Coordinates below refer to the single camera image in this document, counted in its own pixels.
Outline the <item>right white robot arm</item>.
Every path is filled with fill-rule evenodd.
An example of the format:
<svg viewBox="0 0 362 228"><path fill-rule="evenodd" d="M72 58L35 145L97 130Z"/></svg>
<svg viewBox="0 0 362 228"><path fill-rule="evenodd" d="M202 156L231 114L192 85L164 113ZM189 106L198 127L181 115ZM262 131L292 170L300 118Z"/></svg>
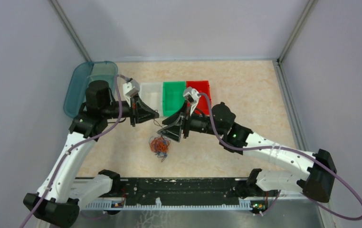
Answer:
<svg viewBox="0 0 362 228"><path fill-rule="evenodd" d="M262 137L253 130L235 122L235 114L221 102L211 111L215 125L209 115L189 114L187 104L166 118L158 134L179 142L190 132L214 135L218 133L226 143L224 149L243 156L256 157L283 168L283 171L253 169L247 190L253 196L264 191L287 190L304 194L321 203L330 200L335 177L326 168L336 173L331 154L323 149L318 152L297 151Z"/></svg>

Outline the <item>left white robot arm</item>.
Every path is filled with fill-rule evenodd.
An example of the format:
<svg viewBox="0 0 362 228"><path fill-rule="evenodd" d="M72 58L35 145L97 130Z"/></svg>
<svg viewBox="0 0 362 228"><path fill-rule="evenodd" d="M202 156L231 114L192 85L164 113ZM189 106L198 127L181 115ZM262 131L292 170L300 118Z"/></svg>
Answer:
<svg viewBox="0 0 362 228"><path fill-rule="evenodd" d="M124 184L118 173L102 170L83 187L72 189L73 181L100 137L112 130L108 120L120 123L129 118L135 126L159 114L147 106L139 96L140 86L127 78L122 91L112 94L108 82L97 80L86 89L86 100L73 119L63 150L36 193L26 194L23 203L30 215L59 228L69 228L79 213L100 196L124 197Z"/></svg>

